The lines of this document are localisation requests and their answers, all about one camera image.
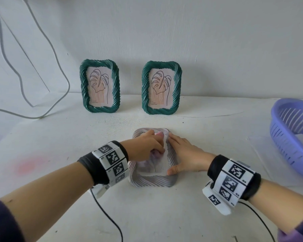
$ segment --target person's left hand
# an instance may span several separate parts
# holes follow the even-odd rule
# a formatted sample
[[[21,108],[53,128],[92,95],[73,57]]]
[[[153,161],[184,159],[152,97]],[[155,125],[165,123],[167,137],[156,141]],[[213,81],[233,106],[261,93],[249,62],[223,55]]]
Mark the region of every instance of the person's left hand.
[[[126,149],[129,161],[148,160],[151,150],[157,149],[161,154],[165,152],[163,137],[155,135],[154,130],[149,130],[139,137],[120,142]]]

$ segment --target wall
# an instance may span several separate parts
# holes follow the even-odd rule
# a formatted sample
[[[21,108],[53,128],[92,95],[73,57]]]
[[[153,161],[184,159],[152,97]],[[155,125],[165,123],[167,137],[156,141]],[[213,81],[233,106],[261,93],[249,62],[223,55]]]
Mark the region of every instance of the wall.
[[[147,61],[175,60],[183,70],[182,95],[303,98],[303,0],[28,1],[71,92],[80,92],[78,70],[86,58],[114,60],[122,94],[141,93]],[[51,48],[24,3],[0,0],[0,15],[48,89],[65,92]],[[41,98],[47,89],[7,29],[5,37],[26,94]],[[27,107],[18,88],[0,55],[0,107]],[[1,137],[17,121],[9,117],[0,113]]]

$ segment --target purple basket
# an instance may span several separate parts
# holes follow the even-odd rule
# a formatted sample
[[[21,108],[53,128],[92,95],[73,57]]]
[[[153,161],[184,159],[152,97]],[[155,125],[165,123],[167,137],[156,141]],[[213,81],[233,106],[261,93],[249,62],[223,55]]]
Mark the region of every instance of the purple basket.
[[[279,99],[271,109],[271,137],[285,160],[303,175],[303,100]]]

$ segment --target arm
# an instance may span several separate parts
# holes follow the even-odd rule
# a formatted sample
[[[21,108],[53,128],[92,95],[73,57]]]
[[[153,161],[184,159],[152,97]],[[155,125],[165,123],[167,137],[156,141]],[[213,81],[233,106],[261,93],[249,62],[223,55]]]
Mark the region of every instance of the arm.
[[[169,142],[181,163],[171,167],[168,175],[181,171],[207,171],[215,158],[214,154],[204,152],[174,134],[170,134]],[[303,221],[303,195],[268,180],[262,179],[259,190],[249,202],[287,234]]]
[[[154,135],[153,130],[121,144],[126,149],[130,161],[148,159],[153,149],[161,153],[165,151],[163,138]],[[90,173],[81,163],[76,162],[34,180],[0,200],[14,216],[25,241],[33,242],[92,186]]]

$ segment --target person's right hand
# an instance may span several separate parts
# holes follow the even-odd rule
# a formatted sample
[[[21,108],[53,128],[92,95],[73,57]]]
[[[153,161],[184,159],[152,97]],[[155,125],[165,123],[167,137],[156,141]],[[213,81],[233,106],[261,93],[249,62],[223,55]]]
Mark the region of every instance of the person's right hand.
[[[172,133],[169,134],[168,141],[181,163],[169,168],[167,175],[174,175],[181,171],[207,171],[216,156],[192,145],[186,138],[180,138]]]

